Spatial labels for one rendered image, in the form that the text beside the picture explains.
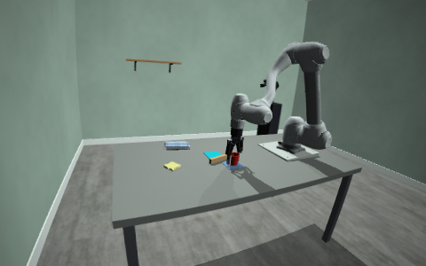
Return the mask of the red cup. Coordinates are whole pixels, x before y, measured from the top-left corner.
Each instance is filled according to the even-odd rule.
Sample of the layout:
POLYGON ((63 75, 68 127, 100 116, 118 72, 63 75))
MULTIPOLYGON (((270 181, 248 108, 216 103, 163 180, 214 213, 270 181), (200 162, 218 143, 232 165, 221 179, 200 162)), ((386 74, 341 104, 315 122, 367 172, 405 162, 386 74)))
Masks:
POLYGON ((238 153, 232 153, 231 156, 231 166, 237 166, 240 155, 238 153))

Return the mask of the blue and white checkered cloth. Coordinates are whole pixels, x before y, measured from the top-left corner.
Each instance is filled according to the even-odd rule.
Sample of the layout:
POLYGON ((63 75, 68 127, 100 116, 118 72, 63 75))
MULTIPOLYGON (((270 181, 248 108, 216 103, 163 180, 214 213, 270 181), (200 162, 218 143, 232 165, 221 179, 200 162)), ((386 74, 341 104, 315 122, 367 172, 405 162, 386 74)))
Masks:
POLYGON ((189 147, 188 141, 165 141, 166 149, 189 149, 189 147))

